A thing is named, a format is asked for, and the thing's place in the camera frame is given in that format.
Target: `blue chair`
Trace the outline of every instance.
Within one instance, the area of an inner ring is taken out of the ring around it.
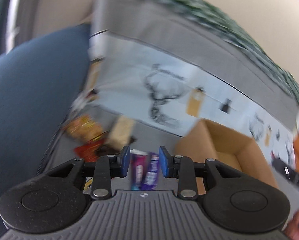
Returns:
[[[0,56],[0,196],[36,175],[84,84],[89,25],[26,42]],[[0,219],[0,236],[6,228]]]

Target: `open cardboard box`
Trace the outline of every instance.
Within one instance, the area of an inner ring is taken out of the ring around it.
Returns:
[[[204,163],[207,158],[217,159],[251,177],[275,188],[277,182],[256,141],[216,122],[201,119],[187,136],[174,148],[174,154]],[[205,194],[203,180],[196,179],[199,194]]]

